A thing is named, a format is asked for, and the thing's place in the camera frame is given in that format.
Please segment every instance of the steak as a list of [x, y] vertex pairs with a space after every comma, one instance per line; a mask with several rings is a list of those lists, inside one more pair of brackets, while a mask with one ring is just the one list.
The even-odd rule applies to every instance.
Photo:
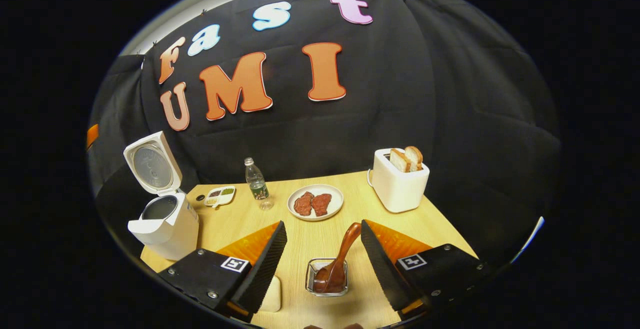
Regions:
[[293, 204], [293, 210], [302, 217], [308, 217], [311, 215], [311, 199], [313, 199], [314, 195], [310, 192], [304, 193], [298, 199], [295, 199], [295, 203]]
[[327, 215], [327, 207], [329, 206], [329, 202], [331, 202], [331, 194], [320, 194], [314, 196], [313, 199], [311, 199], [311, 206], [315, 211], [316, 217]]

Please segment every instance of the wooden table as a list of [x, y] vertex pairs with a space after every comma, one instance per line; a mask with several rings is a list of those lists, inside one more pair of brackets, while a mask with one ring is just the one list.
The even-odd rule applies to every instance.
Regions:
[[[298, 219], [289, 212], [287, 200], [291, 193], [311, 184], [328, 184], [341, 190], [344, 202], [336, 215], [311, 222]], [[402, 213], [387, 211], [367, 183], [366, 171], [269, 181], [267, 187], [274, 199], [274, 206], [270, 210], [258, 208], [258, 202], [246, 183], [233, 184], [236, 188], [233, 201], [218, 206], [218, 210], [204, 206], [204, 201], [196, 200], [199, 195], [206, 195], [210, 190], [225, 185], [228, 184], [197, 185], [187, 194], [187, 200], [201, 222], [198, 248], [219, 250], [279, 220], [286, 227], [288, 241], [276, 270], [276, 276], [281, 281], [281, 309], [275, 313], [259, 311], [251, 320], [252, 324], [267, 329], [302, 329], [308, 325], [342, 329], [353, 323], [372, 329], [400, 321], [398, 314], [391, 309], [359, 239], [353, 243], [346, 258], [349, 264], [349, 291], [345, 296], [316, 297], [305, 289], [307, 263], [313, 258], [334, 258], [345, 231], [354, 222], [372, 220], [432, 247], [450, 243], [478, 258], [460, 233], [426, 197], [414, 210]], [[147, 247], [142, 250], [140, 258], [156, 272], [174, 263]]]

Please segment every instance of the bread slice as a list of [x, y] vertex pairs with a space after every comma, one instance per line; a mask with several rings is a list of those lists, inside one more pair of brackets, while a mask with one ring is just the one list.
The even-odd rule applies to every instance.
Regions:
[[418, 172], [423, 169], [423, 154], [415, 146], [407, 146], [404, 155], [411, 161], [409, 172]]
[[400, 172], [408, 173], [409, 169], [411, 169], [411, 160], [397, 149], [391, 149], [391, 156], [389, 156], [389, 160]]

